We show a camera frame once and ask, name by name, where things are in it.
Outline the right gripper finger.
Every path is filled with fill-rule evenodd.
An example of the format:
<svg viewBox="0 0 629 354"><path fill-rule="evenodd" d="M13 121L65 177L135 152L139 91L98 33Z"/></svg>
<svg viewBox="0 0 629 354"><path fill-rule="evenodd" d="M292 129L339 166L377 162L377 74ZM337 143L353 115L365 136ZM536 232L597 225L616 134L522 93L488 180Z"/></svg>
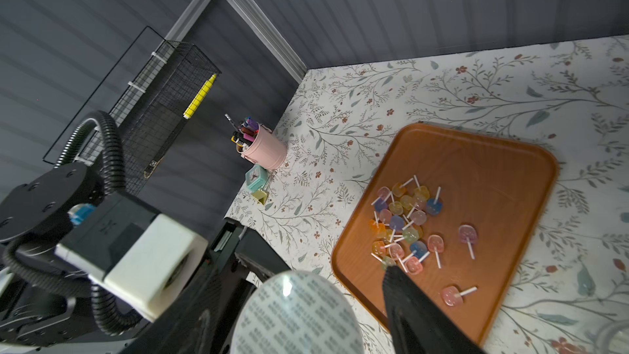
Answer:
<svg viewBox="0 0 629 354"><path fill-rule="evenodd" d="M386 269L382 288L394 352L483 352L399 267Z"/></svg>

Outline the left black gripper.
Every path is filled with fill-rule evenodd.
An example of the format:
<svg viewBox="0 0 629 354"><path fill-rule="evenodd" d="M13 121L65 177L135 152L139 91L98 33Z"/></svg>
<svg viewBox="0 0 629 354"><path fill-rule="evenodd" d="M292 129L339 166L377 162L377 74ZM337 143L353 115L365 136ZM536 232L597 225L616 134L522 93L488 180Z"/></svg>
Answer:
<svg viewBox="0 0 629 354"><path fill-rule="evenodd" d="M232 218L205 253L180 296L124 353L228 353L247 300L262 283L290 267L254 229Z"/></svg>

